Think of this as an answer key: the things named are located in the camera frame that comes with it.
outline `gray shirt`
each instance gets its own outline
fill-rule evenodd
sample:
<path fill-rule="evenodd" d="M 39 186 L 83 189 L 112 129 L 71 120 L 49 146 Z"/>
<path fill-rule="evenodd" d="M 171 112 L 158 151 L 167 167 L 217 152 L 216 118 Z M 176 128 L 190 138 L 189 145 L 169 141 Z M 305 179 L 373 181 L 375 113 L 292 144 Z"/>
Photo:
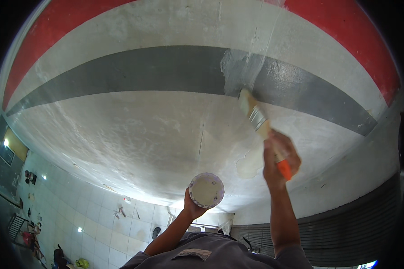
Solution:
<path fill-rule="evenodd" d="M 283 249 L 277 258 L 254 254 L 222 234 L 188 232 L 176 249 L 150 257 L 138 252 L 122 269 L 147 268 L 275 268 L 312 269 L 301 246 Z"/>

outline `gray paint stripe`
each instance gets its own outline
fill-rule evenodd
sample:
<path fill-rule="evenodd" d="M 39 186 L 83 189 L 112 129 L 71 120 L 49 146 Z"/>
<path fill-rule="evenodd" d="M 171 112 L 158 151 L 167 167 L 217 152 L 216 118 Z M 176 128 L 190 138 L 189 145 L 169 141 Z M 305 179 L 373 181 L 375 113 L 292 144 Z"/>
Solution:
<path fill-rule="evenodd" d="M 162 46 L 107 55 L 51 79 L 26 95 L 6 115 L 97 93 L 167 90 L 224 95 L 220 62 L 226 50 Z M 361 105 L 334 85 L 268 57 L 254 82 L 253 94 L 261 102 L 320 117 L 363 136 L 377 124 Z"/>

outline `red paint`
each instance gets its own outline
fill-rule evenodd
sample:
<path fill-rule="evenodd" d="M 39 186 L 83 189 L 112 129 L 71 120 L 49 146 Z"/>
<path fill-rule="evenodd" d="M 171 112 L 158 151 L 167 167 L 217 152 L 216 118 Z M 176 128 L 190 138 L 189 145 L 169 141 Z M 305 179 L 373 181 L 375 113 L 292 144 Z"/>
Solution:
<path fill-rule="evenodd" d="M 30 28 L 16 54 L 6 83 L 3 110 L 28 70 L 64 35 L 105 11 L 133 1 L 52 0 Z"/>
<path fill-rule="evenodd" d="M 5 88 L 3 110 L 28 70 L 65 34 L 105 11 L 132 1 L 135 0 L 52 0 L 16 54 Z M 285 6 L 344 46 L 371 75 L 386 103 L 391 104 L 400 85 L 395 65 L 376 28 L 355 1 L 286 0 Z"/>
<path fill-rule="evenodd" d="M 285 8 L 337 40 L 366 69 L 391 105 L 399 76 L 382 37 L 354 0 L 286 0 Z"/>

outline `shirt pocket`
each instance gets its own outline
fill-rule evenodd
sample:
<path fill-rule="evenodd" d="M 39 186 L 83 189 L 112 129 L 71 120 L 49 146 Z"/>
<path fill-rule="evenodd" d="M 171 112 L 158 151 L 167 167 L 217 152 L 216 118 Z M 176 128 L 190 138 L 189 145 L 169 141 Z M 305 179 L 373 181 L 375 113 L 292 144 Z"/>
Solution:
<path fill-rule="evenodd" d="M 200 259 L 202 259 L 202 261 L 206 261 L 206 259 L 208 259 L 208 257 L 210 255 L 211 255 L 210 250 L 205 250 L 205 249 L 200 249 L 200 248 L 188 248 L 188 249 L 185 249 L 185 250 L 179 252 L 171 260 L 175 260 L 178 257 L 194 256 L 194 257 L 199 257 Z"/>

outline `tiled floor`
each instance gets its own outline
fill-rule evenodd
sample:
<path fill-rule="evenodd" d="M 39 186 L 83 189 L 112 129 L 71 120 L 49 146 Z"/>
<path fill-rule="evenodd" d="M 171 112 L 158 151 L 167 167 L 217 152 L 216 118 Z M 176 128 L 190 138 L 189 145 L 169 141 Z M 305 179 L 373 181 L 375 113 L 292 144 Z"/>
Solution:
<path fill-rule="evenodd" d="M 160 227 L 161 233 L 166 229 L 169 212 L 176 216 L 181 211 L 134 199 L 127 204 L 123 196 L 77 179 L 32 152 L 26 169 L 38 176 L 37 183 L 27 185 L 20 180 L 18 195 L 24 202 L 25 218 L 28 208 L 34 223 L 42 217 L 38 239 L 47 265 L 52 264 L 59 244 L 71 261 L 85 258 L 90 268 L 123 266 L 152 241 L 154 228 Z M 34 201 L 28 199 L 28 193 L 34 194 Z M 126 217 L 117 219 L 114 211 L 121 206 Z M 232 218 L 232 214 L 206 213 L 194 223 L 217 226 Z"/>

